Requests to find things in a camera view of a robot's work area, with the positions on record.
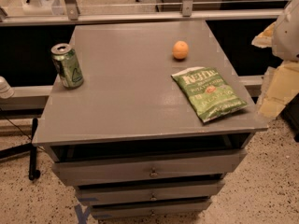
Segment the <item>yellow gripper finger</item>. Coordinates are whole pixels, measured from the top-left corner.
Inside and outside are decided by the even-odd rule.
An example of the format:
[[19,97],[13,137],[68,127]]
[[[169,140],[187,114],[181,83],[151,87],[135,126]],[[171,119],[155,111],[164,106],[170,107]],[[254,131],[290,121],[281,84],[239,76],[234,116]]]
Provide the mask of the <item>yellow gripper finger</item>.
[[284,61],[274,72],[259,113],[275,119],[299,93],[299,62]]
[[251,44],[257,48],[271,48],[272,47],[272,36],[274,32],[275,23],[272,22],[268,25],[261,33],[256,35]]

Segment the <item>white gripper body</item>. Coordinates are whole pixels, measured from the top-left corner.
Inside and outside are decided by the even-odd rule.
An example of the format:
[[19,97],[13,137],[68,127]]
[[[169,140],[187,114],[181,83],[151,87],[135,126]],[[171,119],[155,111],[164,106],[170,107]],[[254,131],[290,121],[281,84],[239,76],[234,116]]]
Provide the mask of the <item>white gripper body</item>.
[[299,61],[299,0],[291,0],[276,20],[272,52],[285,61]]

